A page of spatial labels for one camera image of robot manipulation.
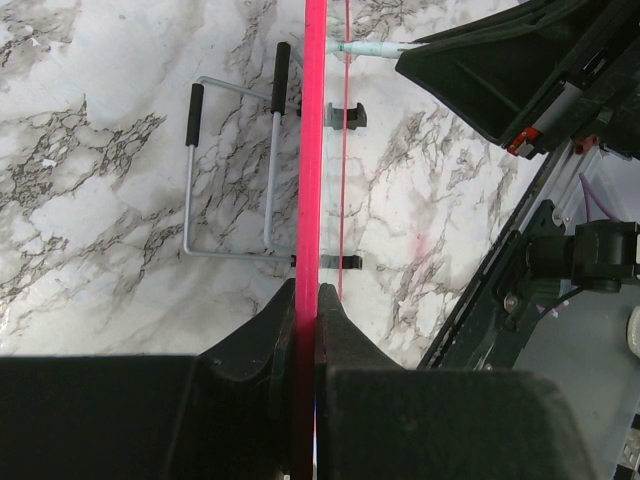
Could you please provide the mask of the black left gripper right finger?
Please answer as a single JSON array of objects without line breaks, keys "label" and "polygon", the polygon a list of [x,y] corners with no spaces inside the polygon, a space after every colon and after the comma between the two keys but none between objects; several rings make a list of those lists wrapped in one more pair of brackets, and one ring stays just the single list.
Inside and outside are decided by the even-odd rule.
[{"label": "black left gripper right finger", "polygon": [[549,380],[510,370],[405,369],[320,287],[321,479],[591,479],[593,461]]}]

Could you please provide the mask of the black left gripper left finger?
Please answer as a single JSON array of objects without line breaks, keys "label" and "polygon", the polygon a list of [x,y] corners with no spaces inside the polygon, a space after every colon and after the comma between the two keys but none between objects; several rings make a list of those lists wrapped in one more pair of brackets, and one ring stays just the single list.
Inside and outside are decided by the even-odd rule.
[{"label": "black left gripper left finger", "polygon": [[198,355],[1,361],[5,479],[280,479],[294,284]]}]

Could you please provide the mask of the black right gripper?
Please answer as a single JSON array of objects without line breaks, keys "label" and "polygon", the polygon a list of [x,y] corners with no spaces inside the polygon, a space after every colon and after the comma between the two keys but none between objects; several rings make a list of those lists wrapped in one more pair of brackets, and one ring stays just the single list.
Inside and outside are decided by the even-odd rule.
[{"label": "black right gripper", "polygon": [[514,156],[639,157],[637,1],[527,1],[411,44],[396,71]]}]

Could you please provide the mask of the green capped whiteboard marker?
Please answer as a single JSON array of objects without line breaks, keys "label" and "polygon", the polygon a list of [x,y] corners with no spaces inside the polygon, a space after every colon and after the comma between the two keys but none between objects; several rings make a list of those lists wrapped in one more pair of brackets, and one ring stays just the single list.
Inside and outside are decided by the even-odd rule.
[{"label": "green capped whiteboard marker", "polygon": [[355,56],[380,57],[387,59],[399,59],[401,55],[409,50],[427,46],[427,43],[407,43],[407,42],[337,42],[328,41],[326,53],[344,53]]}]

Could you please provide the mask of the pink framed whiteboard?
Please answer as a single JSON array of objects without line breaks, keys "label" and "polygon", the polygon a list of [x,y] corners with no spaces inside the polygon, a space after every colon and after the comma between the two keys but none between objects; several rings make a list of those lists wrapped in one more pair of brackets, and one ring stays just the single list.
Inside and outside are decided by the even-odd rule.
[{"label": "pink framed whiteboard", "polygon": [[348,1],[308,1],[302,66],[291,473],[316,465],[315,350],[321,285],[342,287],[351,56]]}]

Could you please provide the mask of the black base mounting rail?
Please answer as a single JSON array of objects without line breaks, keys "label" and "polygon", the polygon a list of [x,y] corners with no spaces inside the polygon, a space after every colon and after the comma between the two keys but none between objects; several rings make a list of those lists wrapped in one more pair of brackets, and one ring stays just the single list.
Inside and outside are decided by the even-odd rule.
[{"label": "black base mounting rail", "polygon": [[517,282],[526,275],[523,256],[528,241],[535,235],[565,232],[552,220],[554,209],[549,199],[517,209],[418,364],[420,369],[483,367],[509,316],[504,300],[513,300],[517,308],[525,304]]}]

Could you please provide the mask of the aluminium frame extrusion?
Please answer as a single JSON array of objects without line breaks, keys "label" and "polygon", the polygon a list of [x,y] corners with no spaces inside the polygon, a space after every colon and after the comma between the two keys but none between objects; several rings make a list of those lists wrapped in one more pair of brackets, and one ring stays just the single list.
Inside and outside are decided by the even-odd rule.
[{"label": "aluminium frame extrusion", "polygon": [[602,479],[639,476],[639,162],[593,150],[542,191],[562,236],[533,238],[525,265],[559,292],[536,300],[509,366],[552,380]]}]

